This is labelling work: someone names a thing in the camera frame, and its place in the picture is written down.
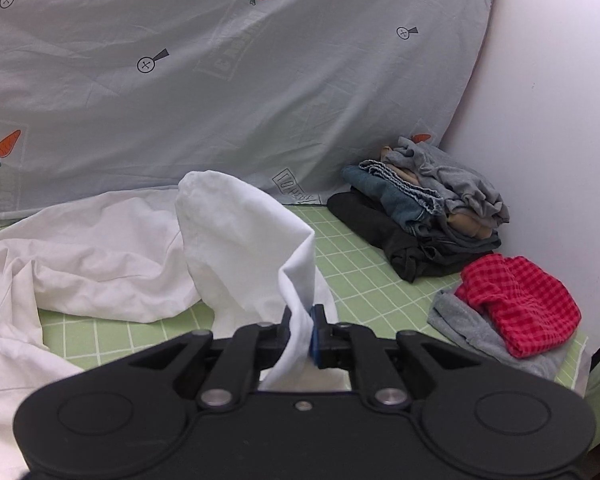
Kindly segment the white trousers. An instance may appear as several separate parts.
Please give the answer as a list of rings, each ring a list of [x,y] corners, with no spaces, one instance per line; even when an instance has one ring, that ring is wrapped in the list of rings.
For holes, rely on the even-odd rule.
[[[310,307],[338,318],[315,264],[314,231],[271,196],[216,171],[176,188],[109,192],[51,206],[0,231],[0,479],[26,464],[12,420],[35,389],[76,374],[50,353],[38,314],[152,323],[203,302],[216,336],[290,314],[290,339],[266,369],[271,391],[344,390],[310,360]]]

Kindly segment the green grid mat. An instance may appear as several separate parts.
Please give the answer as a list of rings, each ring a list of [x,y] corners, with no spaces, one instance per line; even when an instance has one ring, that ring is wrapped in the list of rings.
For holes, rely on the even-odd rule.
[[[327,209],[296,214],[315,231],[316,286],[340,318],[380,336],[431,333],[432,298],[457,275],[404,282]],[[212,321],[187,271],[172,193],[99,196],[0,229],[0,338],[90,368]]]

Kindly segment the black folded garment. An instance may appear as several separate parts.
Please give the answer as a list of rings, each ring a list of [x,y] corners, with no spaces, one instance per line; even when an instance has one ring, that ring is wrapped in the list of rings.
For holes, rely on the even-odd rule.
[[[377,200],[356,191],[333,195],[327,208],[353,233],[380,249],[396,274],[409,283],[416,278],[441,278],[460,272],[501,246],[498,234],[475,240],[453,229],[445,230],[437,221],[424,235],[407,232]]]

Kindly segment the grey sweatshirt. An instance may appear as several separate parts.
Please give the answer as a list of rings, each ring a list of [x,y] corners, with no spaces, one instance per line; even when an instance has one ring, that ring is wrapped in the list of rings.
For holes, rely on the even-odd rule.
[[[454,289],[442,289],[434,294],[427,322],[464,350],[545,379],[557,378],[571,351],[577,351],[572,357],[580,365],[582,349],[577,347],[575,336],[565,344],[537,356],[515,358],[506,349],[505,341],[493,323],[457,298]]]

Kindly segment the blue denim jeans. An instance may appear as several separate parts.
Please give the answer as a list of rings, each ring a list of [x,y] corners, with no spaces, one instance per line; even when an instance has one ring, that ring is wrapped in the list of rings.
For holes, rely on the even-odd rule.
[[[355,191],[380,203],[385,213],[407,231],[424,235],[438,224],[467,236],[446,222],[449,211],[437,191],[402,180],[379,160],[365,159],[357,165],[345,166],[341,175]]]

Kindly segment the tan folded garment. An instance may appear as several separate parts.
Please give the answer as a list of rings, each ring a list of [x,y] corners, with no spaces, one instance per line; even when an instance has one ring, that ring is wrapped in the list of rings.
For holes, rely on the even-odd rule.
[[[414,174],[413,171],[402,169],[396,165],[390,164],[390,162],[385,161],[386,155],[391,151],[392,148],[390,148],[390,146],[384,146],[380,150],[380,160],[390,169],[392,169],[402,180],[417,186],[422,186],[419,182],[419,178],[416,176],[416,174]],[[476,238],[477,240],[486,240],[493,234],[493,230],[491,228],[475,218],[472,218],[470,214],[465,214],[464,212],[454,212],[454,214],[448,212],[446,214],[446,222],[448,222],[454,230],[457,230],[458,232],[461,232],[469,237]]]

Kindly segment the grey crumpled garment on pile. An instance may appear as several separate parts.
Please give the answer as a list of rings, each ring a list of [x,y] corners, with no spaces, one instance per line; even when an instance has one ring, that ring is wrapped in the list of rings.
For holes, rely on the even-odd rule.
[[[464,212],[493,229],[510,221],[504,198],[489,179],[434,145],[401,136],[395,148],[382,150],[380,159],[411,171],[423,188],[434,190],[443,198],[451,214]]]

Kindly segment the red checked garment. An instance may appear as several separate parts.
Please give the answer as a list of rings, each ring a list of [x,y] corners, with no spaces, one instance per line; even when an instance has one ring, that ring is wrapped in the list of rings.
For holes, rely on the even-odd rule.
[[[490,318],[517,359],[562,346],[582,320],[564,284],[523,256],[476,260],[460,272],[455,296]]]

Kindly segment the white curved backdrop panel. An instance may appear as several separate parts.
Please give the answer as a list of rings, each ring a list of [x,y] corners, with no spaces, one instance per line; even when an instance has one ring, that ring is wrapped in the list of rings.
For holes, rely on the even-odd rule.
[[[600,0],[493,0],[443,147],[503,195],[503,252],[559,278],[600,348]]]

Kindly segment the grey carrot print sheet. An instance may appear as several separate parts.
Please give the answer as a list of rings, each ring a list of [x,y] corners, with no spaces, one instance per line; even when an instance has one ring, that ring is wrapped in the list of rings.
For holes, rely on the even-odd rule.
[[[321,203],[441,140],[492,1],[0,0],[0,224],[193,170]]]

